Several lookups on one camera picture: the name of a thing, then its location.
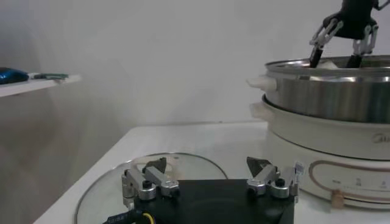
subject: white wall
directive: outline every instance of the white wall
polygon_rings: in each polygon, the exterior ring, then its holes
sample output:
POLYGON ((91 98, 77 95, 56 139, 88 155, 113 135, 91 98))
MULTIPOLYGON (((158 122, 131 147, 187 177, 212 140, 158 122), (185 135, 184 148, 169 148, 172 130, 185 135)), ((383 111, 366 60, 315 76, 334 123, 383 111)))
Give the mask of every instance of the white wall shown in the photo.
MULTIPOLYGON (((341 0, 2 0, 1 66, 83 82, 0 99, 0 223, 29 223, 136 125, 246 121, 245 79, 307 57, 341 0)), ((388 12, 376 54, 388 54, 388 12)), ((332 42, 326 54, 349 55, 332 42)))

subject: white shelf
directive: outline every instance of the white shelf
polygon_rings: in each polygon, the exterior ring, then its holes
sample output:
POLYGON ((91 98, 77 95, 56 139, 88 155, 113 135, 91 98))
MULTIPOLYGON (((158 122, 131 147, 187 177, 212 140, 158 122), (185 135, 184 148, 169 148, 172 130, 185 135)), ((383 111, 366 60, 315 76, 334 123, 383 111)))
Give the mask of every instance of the white shelf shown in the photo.
POLYGON ((45 80, 32 79, 26 82, 17 82, 6 85, 0 85, 0 97, 11 96, 19 93, 26 93, 38 89, 50 88, 53 86, 64 85, 67 83, 78 82, 81 80, 79 75, 69 75, 65 80, 45 80))

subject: silver bracket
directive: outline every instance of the silver bracket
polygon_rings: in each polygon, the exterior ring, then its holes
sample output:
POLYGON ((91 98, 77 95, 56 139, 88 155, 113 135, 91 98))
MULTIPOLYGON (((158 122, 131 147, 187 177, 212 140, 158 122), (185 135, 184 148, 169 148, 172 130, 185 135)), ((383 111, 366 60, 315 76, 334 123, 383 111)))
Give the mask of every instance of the silver bracket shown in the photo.
POLYGON ((179 182, 168 178, 154 166, 146 168, 145 178, 160 187, 162 196, 177 197, 180 194, 179 182))
POLYGON ((138 169, 129 169, 122 176, 122 195, 124 203, 138 196, 141 200, 152 200, 156 197, 156 185, 142 175, 138 169))
POLYGON ((337 19, 332 19, 326 28, 321 25, 312 37, 310 45, 313 45, 314 48, 322 49, 325 44, 327 44, 336 35, 343 25, 344 23, 342 21, 338 22, 337 19))
POLYGON ((298 192, 298 180, 293 167, 285 168, 280 177, 271 183, 271 195, 276 198, 288 198, 292 195, 297 202, 298 192))
POLYGON ((248 190, 255 193, 256 196, 264 195, 269 181, 275 180, 279 173, 273 165, 267 165, 263 170, 252 179, 246 181, 248 190))
POLYGON ((378 10, 378 11, 381 11, 383 8, 385 8, 388 4, 390 4, 390 0, 387 0, 385 3, 383 3, 382 5, 379 5, 379 0, 378 0, 378 5, 375 6, 375 8, 378 10))
POLYGON ((377 25, 373 27, 366 26, 366 28, 364 29, 363 40, 353 41, 353 54, 359 56, 363 56, 365 54, 371 54, 375 47, 375 43, 377 41, 377 35, 378 35, 377 25))

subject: stainless steel pot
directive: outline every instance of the stainless steel pot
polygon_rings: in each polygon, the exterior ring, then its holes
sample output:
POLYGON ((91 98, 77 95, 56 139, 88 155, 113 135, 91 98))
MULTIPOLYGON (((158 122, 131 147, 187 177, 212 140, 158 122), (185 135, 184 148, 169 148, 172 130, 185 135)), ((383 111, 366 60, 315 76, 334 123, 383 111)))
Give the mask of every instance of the stainless steel pot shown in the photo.
POLYGON ((350 122, 390 123, 390 55, 366 57, 359 69, 344 69, 348 57, 324 58, 339 68, 309 68, 309 60, 266 64, 267 74, 249 80, 277 108, 350 122))

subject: blue object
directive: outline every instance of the blue object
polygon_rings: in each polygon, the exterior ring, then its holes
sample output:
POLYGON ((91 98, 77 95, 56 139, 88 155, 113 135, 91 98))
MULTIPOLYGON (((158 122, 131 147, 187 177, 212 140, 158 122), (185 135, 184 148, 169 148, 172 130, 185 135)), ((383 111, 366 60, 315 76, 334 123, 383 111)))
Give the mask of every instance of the blue object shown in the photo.
POLYGON ((24 82, 29 79, 26 72, 12 68, 0 68, 0 85, 24 82))

